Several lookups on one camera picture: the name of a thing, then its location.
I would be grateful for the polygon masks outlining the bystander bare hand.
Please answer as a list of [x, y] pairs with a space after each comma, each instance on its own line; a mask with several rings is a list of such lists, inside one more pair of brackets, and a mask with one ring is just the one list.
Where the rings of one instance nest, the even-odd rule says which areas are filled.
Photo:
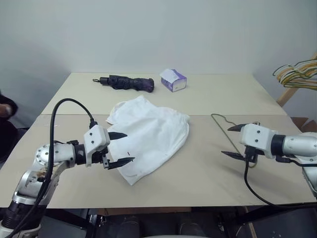
[[7, 118], [12, 115], [12, 108], [8, 104], [0, 104], [0, 117]]

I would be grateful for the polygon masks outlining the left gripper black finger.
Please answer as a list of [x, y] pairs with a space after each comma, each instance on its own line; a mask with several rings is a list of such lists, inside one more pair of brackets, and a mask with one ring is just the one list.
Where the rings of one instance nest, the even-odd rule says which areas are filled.
[[134, 157], [126, 157], [126, 158], [118, 159], [115, 162], [110, 162], [110, 160], [108, 160], [106, 168], [108, 170], [120, 168], [120, 167], [132, 162], [134, 159], [135, 159]]
[[108, 132], [110, 140], [117, 140], [127, 137], [127, 134], [121, 132]]

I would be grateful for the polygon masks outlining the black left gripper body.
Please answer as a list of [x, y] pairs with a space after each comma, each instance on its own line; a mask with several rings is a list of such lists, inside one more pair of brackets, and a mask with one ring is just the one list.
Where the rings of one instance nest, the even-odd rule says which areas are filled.
[[107, 158], [108, 148], [96, 151], [92, 154], [92, 164], [102, 164], [104, 169], [109, 170], [109, 159]]

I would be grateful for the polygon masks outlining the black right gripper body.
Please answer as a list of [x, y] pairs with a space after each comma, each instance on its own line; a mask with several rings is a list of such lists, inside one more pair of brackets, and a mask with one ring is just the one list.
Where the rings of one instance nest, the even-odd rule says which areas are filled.
[[256, 163], [258, 161], [257, 149], [252, 146], [245, 146], [245, 161], [248, 163]]

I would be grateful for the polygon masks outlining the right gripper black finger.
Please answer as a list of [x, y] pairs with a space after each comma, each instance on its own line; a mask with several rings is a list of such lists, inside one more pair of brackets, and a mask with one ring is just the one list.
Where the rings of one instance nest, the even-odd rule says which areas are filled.
[[227, 130], [228, 130], [228, 131], [240, 132], [241, 129], [242, 129], [245, 125], [246, 125], [245, 123], [243, 123], [243, 124], [238, 124], [238, 125], [234, 125], [234, 126], [228, 128]]
[[245, 160], [245, 157], [243, 155], [241, 155], [240, 153], [236, 153], [236, 152], [229, 152], [229, 151], [221, 151], [221, 153], [236, 159], [236, 160]]

